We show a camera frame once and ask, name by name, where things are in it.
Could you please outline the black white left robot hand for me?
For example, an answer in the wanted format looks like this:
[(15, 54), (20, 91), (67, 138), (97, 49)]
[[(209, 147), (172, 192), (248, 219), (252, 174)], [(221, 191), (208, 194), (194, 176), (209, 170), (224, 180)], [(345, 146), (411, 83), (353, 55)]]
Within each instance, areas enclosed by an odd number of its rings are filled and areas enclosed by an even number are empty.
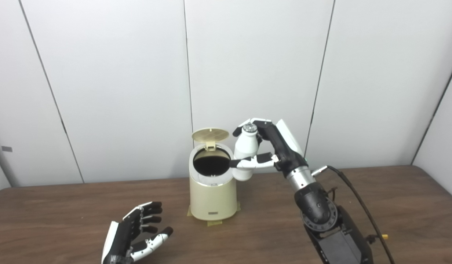
[(102, 249), (102, 264), (134, 264), (152, 254), (174, 230), (161, 232), (152, 223), (160, 223), (161, 202), (146, 202), (135, 206), (120, 222), (112, 221)]

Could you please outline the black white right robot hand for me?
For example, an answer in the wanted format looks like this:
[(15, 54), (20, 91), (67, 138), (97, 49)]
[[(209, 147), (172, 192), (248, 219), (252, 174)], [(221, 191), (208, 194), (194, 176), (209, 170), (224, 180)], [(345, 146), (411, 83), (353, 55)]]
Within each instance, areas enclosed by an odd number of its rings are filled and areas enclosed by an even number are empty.
[(236, 144), (230, 161), (233, 177), (239, 181), (251, 178), (256, 168), (275, 167), (287, 175), (300, 166), (307, 166), (304, 153), (281, 119), (250, 118), (233, 131)]

